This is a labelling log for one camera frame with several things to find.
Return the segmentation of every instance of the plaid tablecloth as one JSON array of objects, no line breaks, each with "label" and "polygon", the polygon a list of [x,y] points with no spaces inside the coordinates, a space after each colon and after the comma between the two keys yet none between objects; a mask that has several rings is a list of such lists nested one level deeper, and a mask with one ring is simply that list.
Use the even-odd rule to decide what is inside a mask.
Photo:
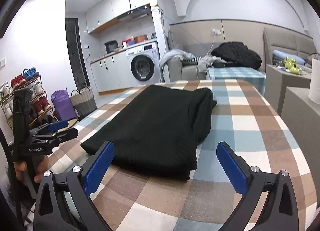
[{"label": "plaid tablecloth", "polygon": [[[241,198],[217,160],[216,147],[221,141],[262,171],[278,173],[286,169],[297,197],[300,230],[310,225],[316,211],[316,190],[308,164],[280,116],[251,84],[202,80],[164,86],[190,91],[211,89],[218,102],[212,111],[211,132],[197,148],[198,168],[187,182],[143,176],[111,165],[90,197],[113,230],[218,230]],[[127,90],[78,123],[78,138],[62,143],[50,156],[51,170],[61,173],[82,165],[87,154],[81,142],[114,118],[145,87]],[[247,230],[257,221],[266,196],[263,193]]]},{"label": "plaid tablecloth", "polygon": [[241,79],[252,84],[264,96],[266,75],[250,67],[208,68],[207,79]]}]

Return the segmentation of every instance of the black folded sweater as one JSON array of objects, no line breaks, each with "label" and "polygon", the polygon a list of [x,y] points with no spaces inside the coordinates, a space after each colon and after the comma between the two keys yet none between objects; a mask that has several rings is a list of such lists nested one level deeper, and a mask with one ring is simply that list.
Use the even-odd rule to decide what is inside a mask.
[{"label": "black folded sweater", "polygon": [[196,147],[210,132],[216,104],[208,88],[191,92],[152,85],[81,147],[92,155],[111,141],[114,164],[189,179],[190,170],[197,168]]}]

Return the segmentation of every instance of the blue pillow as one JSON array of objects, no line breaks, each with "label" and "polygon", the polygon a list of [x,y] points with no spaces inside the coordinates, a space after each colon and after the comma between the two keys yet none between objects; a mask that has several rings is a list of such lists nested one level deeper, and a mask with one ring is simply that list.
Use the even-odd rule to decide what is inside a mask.
[{"label": "blue pillow", "polygon": [[279,50],[274,50],[273,55],[275,55],[281,61],[284,60],[286,57],[290,57],[290,58],[294,58],[299,65],[304,66],[304,64],[306,63],[306,61],[304,59],[302,59],[301,57],[298,57],[297,55],[287,54],[287,53],[281,52]]}]

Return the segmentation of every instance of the paper towel roll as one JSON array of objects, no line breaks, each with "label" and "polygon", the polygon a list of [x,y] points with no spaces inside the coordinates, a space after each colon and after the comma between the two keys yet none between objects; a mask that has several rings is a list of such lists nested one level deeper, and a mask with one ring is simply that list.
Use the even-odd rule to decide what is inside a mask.
[{"label": "paper towel roll", "polygon": [[312,60],[312,74],[310,83],[309,98],[320,104],[320,60]]}]

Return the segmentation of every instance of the human hand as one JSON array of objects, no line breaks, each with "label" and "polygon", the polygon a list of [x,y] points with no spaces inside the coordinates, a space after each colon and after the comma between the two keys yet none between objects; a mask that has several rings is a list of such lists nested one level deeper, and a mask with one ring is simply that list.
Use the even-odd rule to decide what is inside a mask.
[{"label": "human hand", "polygon": [[[39,163],[37,170],[38,174],[34,177],[35,183],[40,183],[43,178],[43,173],[48,170],[49,157],[44,156],[43,161]],[[24,179],[23,172],[27,171],[27,163],[25,161],[14,162],[14,169],[16,171],[16,176],[19,181],[21,181],[25,186],[27,186],[26,180]]]}]

